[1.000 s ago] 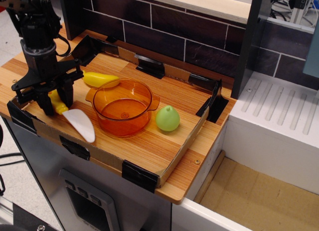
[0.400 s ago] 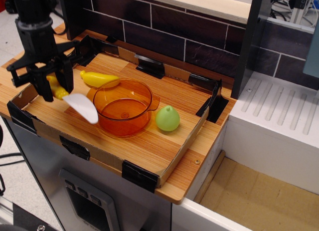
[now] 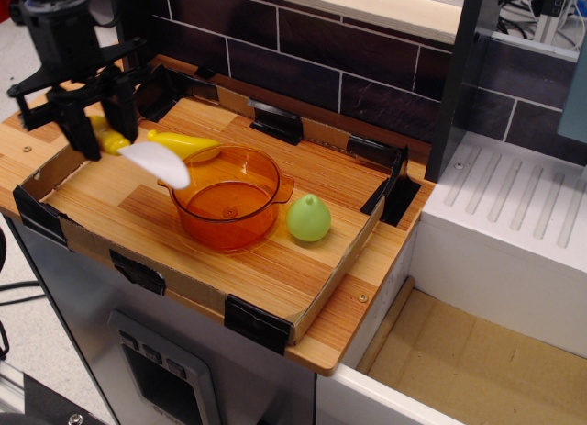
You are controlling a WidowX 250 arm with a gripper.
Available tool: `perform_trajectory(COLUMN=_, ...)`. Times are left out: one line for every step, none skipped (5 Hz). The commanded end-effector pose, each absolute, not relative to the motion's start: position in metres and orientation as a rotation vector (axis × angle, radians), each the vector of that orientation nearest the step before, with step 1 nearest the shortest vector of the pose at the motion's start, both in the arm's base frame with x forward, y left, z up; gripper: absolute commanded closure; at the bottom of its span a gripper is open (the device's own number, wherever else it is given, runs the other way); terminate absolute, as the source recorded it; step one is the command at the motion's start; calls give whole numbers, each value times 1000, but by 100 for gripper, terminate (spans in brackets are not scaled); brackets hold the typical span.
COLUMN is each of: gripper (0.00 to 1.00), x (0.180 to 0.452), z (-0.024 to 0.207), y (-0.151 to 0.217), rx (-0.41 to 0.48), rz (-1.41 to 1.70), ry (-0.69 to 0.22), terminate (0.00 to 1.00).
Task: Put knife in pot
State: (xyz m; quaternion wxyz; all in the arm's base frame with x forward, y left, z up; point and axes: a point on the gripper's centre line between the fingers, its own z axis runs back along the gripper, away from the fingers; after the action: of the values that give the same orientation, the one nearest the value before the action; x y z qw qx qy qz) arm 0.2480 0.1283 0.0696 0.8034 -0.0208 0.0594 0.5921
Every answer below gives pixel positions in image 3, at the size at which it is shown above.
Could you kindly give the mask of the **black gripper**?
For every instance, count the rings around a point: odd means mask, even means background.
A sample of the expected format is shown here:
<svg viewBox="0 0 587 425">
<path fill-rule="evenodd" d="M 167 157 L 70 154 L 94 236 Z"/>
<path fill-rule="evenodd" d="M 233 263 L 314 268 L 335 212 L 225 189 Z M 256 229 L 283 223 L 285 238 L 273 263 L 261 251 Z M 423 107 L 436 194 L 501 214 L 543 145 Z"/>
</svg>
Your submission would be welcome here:
<svg viewBox="0 0 587 425">
<path fill-rule="evenodd" d="M 149 67 L 140 56 L 146 40 L 99 45 L 91 0 L 19 0 L 40 59 L 39 69 L 7 94 L 16 99 L 28 130 L 55 122 L 88 161 L 101 151 L 84 109 L 102 105 L 109 125 L 129 141 L 138 137 L 135 86 Z"/>
</svg>

